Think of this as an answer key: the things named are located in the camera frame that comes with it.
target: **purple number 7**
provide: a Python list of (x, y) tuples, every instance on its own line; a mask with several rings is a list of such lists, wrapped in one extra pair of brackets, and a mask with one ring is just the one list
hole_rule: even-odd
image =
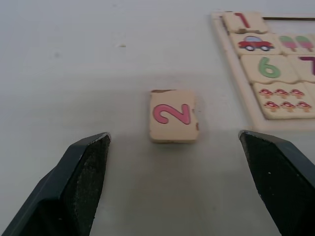
[(299, 57), (300, 60), (311, 60), (312, 63), (312, 70), (313, 70), (313, 75), (315, 75), (315, 57)]

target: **wooden puzzle tray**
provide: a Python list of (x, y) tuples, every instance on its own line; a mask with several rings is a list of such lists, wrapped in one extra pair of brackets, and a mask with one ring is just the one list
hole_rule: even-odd
[[(242, 23), (247, 24), (246, 20), (242, 19), (242, 13), (234, 13), (234, 15), (240, 16)], [(298, 40), (293, 42), (290, 41), (290, 35), (278, 35), (278, 38), (269, 39), (268, 34), (275, 35), (274, 33), (277, 32), (266, 33), (267, 29), (263, 25), (259, 25), (259, 22), (255, 22), (259, 30), (243, 32), (240, 29), (239, 32), (235, 32), (238, 28), (234, 27), (233, 21), (231, 21), (231, 24), (225, 23), (227, 20), (226, 13), (212, 13), (211, 18), (233, 73), (232, 80), (237, 85), (242, 102), (251, 117), (252, 129), (259, 131), (315, 130), (315, 74), (314, 78), (310, 75), (301, 75), (298, 70), (303, 69), (304, 65), (299, 65), (299, 61), (295, 62), (295, 67), (292, 64), (292, 60), (312, 60), (315, 57), (315, 52), (313, 52), (315, 31), (308, 32), (313, 33), (313, 35), (307, 36), (311, 42), (303, 36), (293, 36), (294, 40)], [(314, 21), (315, 26), (315, 15), (264, 16), (261, 19), (263, 21)], [(272, 40), (274, 42), (262, 45), (259, 50), (251, 47), (253, 44), (242, 45), (246, 42), (240, 43), (240, 36), (243, 38), (257, 38), (254, 37), (256, 33), (259, 33), (259, 37), (262, 39), (261, 43)], [(290, 65), (293, 68), (287, 65), (287, 60), (291, 60)], [(273, 81), (269, 82), (264, 80), (263, 76), (259, 77), (256, 74), (251, 74), (246, 65), (251, 67), (251, 63), (255, 63), (255, 61), (259, 63), (257, 70), (260, 70), (258, 68), (262, 64), (265, 73), (268, 74), (265, 76), (274, 78)], [(283, 71), (281, 77), (280, 74), (276, 75), (277, 67), (286, 68), (285, 71), (292, 69), (295, 72), (289, 71), (285, 74)]]

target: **car wheel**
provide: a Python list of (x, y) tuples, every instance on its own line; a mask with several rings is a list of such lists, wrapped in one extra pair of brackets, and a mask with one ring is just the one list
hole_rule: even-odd
[(252, 52), (252, 51), (255, 50), (255, 48), (252, 47), (252, 46), (247, 46), (245, 49), (246, 49), (247, 51), (250, 51), (250, 52)]
[(260, 48), (261, 50), (265, 51), (265, 52), (268, 52), (270, 50), (270, 48), (266, 47), (266, 46), (262, 46)]

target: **puzzle board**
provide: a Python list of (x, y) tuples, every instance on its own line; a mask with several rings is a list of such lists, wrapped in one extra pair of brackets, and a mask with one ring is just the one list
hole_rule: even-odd
[[(252, 129), (315, 130), (315, 15), (211, 16)], [(303, 33), (284, 21), (303, 23)]]

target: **green number 6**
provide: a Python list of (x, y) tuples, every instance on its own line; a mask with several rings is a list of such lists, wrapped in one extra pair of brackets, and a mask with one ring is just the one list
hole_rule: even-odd
[(259, 72), (263, 75), (266, 76), (268, 78), (278, 78), (281, 76), (281, 72), (280, 70), (275, 67), (274, 65), (269, 65), (269, 58), (265, 58), (263, 57), (260, 61), (259, 61), (259, 65), (258, 65), (258, 70)]

